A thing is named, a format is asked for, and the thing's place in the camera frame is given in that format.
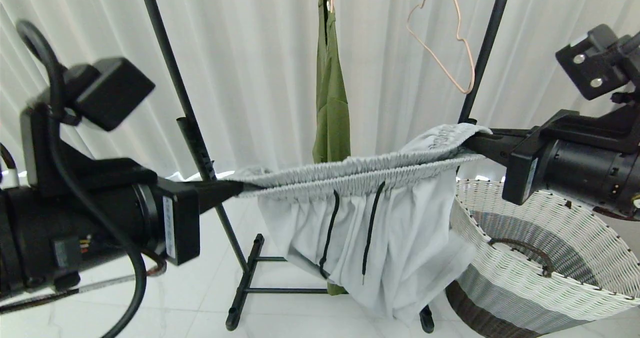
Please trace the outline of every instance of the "white curtain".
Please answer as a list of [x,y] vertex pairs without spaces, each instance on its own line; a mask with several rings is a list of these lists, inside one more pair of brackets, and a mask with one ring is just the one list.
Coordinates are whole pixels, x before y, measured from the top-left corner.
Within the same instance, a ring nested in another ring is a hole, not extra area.
[[[349,100],[352,154],[393,151],[426,129],[455,123],[464,101],[407,32],[420,0],[334,0]],[[461,33],[477,57],[494,0],[459,0]],[[157,85],[111,133],[86,126],[63,139],[93,158],[126,156],[169,176],[196,172],[175,119],[182,111],[143,0],[0,0],[0,141],[24,169],[19,112],[46,87],[44,70],[14,29],[38,26],[71,66],[125,56]],[[158,0],[215,168],[310,163],[315,137],[318,0]],[[554,53],[594,26],[640,29],[640,0],[509,0],[471,116],[492,128],[530,128],[562,108],[601,115]],[[464,46],[455,41],[452,0],[430,0],[413,29],[465,85]],[[491,164],[467,168],[497,178]]]

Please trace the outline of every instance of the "white wicker basket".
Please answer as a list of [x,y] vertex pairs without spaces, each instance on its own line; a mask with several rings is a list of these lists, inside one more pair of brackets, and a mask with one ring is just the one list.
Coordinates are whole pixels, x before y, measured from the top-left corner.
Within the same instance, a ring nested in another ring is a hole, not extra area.
[[546,192],[514,205],[502,188],[457,185],[451,226],[477,255],[447,296],[471,328],[485,337],[537,337],[640,305],[640,263],[611,227]]

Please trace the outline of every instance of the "floor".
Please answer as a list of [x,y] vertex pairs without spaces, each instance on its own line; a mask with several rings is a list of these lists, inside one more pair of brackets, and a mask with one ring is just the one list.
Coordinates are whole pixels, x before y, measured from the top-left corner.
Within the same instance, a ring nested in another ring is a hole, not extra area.
[[[245,254],[256,233],[267,239],[263,254],[276,255],[253,199],[225,204]],[[126,260],[86,272],[91,282],[130,272]],[[432,302],[436,330],[426,335],[411,326],[368,315],[348,295],[249,295],[240,326],[225,328],[227,310],[242,274],[215,213],[201,217],[201,256],[150,279],[142,308],[121,334],[124,338],[476,338],[444,295]],[[262,263],[253,286],[322,288],[322,281],[288,263]],[[2,316],[0,338],[92,338],[101,336],[123,312],[133,285],[75,295],[55,304]],[[549,338],[640,338],[640,309],[611,319],[547,335]]]

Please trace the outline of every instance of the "olive green garment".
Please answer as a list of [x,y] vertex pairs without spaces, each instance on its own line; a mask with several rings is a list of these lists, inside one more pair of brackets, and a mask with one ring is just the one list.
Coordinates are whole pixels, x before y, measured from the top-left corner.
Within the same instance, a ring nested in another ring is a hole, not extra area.
[[[317,130],[313,145],[314,163],[342,161],[351,154],[349,106],[338,58],[336,10],[328,11],[328,1],[318,1],[320,29],[315,83]],[[331,283],[327,283],[327,292],[332,296],[347,293],[345,288]]]

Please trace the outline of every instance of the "basket handle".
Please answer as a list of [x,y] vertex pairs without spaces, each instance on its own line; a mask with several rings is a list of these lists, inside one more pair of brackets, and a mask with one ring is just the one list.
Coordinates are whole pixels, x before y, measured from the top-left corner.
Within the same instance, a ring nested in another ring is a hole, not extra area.
[[551,261],[551,258],[549,258],[549,255],[543,252],[542,249],[534,247],[529,243],[509,238],[491,238],[491,240],[489,240],[489,246],[493,247],[494,243],[505,243],[508,245],[520,246],[540,256],[544,261],[544,265],[542,266],[542,277],[551,278],[551,274],[555,271],[554,263]]

